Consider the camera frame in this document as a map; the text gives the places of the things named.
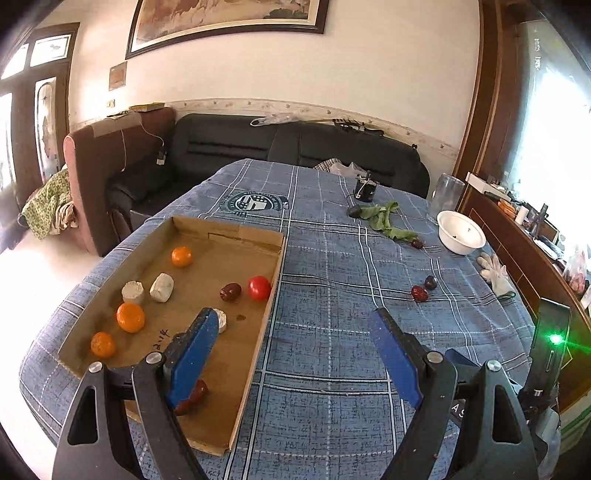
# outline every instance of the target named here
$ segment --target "logo print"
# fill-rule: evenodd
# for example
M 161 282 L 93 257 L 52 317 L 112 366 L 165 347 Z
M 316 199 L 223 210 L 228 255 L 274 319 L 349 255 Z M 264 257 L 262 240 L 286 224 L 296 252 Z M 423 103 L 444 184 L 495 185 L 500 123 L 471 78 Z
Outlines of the logo print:
M 221 210 L 245 217 L 247 212 L 261 210 L 287 210 L 290 202 L 287 197 L 263 192 L 243 192 L 225 198 Z

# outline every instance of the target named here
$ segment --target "blue plaid tablecloth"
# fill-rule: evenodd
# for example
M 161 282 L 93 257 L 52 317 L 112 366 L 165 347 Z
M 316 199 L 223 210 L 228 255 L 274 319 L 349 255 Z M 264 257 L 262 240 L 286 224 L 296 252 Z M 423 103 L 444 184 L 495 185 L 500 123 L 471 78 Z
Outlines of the blue plaid tablecloth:
M 238 441 L 224 457 L 197 452 L 212 479 L 379 478 L 413 417 L 368 335 L 385 306 L 432 349 L 456 348 L 476 363 L 498 359 L 521 384 L 534 326 L 519 297 L 499 302 L 474 254 L 440 242 L 425 200 L 378 187 L 375 203 L 400 208 L 392 224 L 419 233 L 417 250 L 346 216 L 355 181 L 309 168 L 241 160 L 173 202 L 123 241 L 59 305 L 21 366 L 23 397 L 53 442 L 79 380 L 57 352 L 85 305 L 127 255 L 172 215 L 281 231 L 287 250 Z M 428 275 L 439 287 L 416 303 Z M 141 426 L 132 421 L 144 475 L 158 478 Z M 449 424 L 432 478 L 445 476 L 457 439 Z

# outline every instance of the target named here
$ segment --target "blue gripper pad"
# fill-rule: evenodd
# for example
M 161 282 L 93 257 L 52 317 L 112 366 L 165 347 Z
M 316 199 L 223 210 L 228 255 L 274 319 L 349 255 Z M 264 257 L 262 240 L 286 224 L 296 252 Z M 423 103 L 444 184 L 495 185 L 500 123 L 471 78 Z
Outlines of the blue gripper pad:
M 219 322 L 217 313 L 212 309 L 203 309 L 184 335 L 187 346 L 178 355 L 170 375 L 170 390 L 167 394 L 172 408 L 188 400 L 195 383 L 201 375 L 207 356 L 217 339 Z
M 396 386 L 400 397 L 418 408 L 423 400 L 418 371 L 401 342 L 404 333 L 386 309 L 374 310 L 369 317 L 369 334 Z

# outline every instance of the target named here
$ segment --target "clear glass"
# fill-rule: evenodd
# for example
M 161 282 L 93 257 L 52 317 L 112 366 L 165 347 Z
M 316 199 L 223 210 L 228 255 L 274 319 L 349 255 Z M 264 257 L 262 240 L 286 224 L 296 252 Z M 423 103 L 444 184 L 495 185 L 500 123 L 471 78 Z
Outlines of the clear glass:
M 60 169 L 55 107 L 56 78 L 37 82 L 35 84 L 35 139 L 43 183 Z
M 25 62 L 27 61 L 27 52 L 29 51 L 29 44 L 25 43 L 17 52 L 12 56 L 4 72 L 2 72 L 2 80 L 11 77 L 25 69 Z
M 58 35 L 57 37 L 37 40 L 31 54 L 31 67 L 48 61 L 65 59 L 68 56 L 70 36 L 70 34 Z
M 14 181 L 14 163 L 12 162 L 12 139 L 10 136 L 10 115 L 12 94 L 0 97 L 0 191 Z
M 437 215 L 444 210 L 455 210 L 464 191 L 465 183 L 442 173 L 433 194 L 427 200 L 427 218 L 437 224 Z

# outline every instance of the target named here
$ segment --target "orange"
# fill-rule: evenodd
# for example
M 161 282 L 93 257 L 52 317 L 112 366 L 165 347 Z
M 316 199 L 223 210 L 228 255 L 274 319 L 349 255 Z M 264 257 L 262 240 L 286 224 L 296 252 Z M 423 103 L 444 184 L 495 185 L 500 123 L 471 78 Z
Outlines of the orange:
M 177 247 L 170 255 L 175 267 L 188 267 L 193 262 L 193 254 L 188 247 Z
M 117 350 L 113 337 L 106 332 L 98 332 L 90 341 L 90 350 L 99 358 L 109 358 Z
M 137 333 L 144 328 L 146 315 L 135 303 L 122 303 L 117 309 L 117 323 L 127 333 Z

